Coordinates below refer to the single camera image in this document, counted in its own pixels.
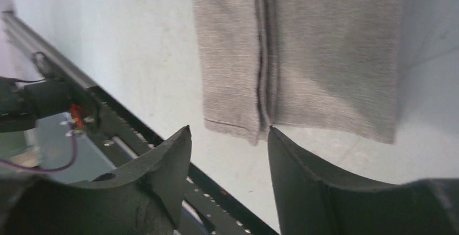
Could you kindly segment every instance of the black metal frame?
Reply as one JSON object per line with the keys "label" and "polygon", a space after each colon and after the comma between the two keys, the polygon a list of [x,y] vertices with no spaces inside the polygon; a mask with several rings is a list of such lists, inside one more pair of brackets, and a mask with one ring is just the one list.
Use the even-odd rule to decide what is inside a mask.
{"label": "black metal frame", "polygon": [[[125,109],[12,12],[4,12],[3,20],[11,43],[26,56],[34,58],[33,62],[43,75],[66,82],[72,87],[75,103],[81,105],[84,111],[81,116],[87,119],[84,127],[88,137],[116,167],[130,162],[133,153],[143,155],[163,142],[162,137]],[[40,60],[36,58],[36,54],[41,55]],[[121,140],[121,143],[114,142],[114,137]],[[189,214],[182,214],[179,227],[182,235],[277,234],[194,164],[190,165],[188,176],[193,183],[186,185],[185,201],[196,210],[202,225]]]}

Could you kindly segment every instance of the wrinkled fabric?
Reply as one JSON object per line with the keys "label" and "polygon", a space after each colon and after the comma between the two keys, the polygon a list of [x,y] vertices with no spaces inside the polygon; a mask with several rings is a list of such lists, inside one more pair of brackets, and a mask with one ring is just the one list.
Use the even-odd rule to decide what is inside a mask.
{"label": "wrinkled fabric", "polygon": [[392,143],[403,0],[193,0],[206,127],[272,124]]}

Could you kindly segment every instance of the table surface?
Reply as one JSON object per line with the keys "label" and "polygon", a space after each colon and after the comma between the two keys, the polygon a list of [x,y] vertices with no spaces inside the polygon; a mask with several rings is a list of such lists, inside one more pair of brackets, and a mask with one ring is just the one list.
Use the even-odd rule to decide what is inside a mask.
{"label": "table surface", "polygon": [[[267,144],[204,128],[192,0],[14,0],[61,53],[164,138],[190,125],[192,161],[279,231]],[[395,145],[280,127],[302,147],[365,177],[402,183],[459,176],[459,6],[406,0]]]}

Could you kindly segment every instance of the black cylinder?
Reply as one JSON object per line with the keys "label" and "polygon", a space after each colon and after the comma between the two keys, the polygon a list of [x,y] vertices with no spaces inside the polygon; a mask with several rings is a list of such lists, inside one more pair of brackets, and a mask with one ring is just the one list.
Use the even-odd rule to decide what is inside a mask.
{"label": "black cylinder", "polygon": [[24,86],[24,99],[31,105],[39,119],[70,109],[70,87],[54,80]]}

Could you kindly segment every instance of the white table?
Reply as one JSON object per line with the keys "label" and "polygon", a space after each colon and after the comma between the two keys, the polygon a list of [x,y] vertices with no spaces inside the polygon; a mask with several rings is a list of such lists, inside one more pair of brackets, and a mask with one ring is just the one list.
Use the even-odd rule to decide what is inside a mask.
{"label": "white table", "polygon": [[[204,128],[192,0],[14,1],[21,19],[160,135],[190,125],[192,161],[279,230],[266,143],[252,147]],[[328,130],[280,129],[365,177],[391,183],[458,177],[456,2],[406,1],[401,67],[420,64],[400,84],[403,113],[395,145]]]}

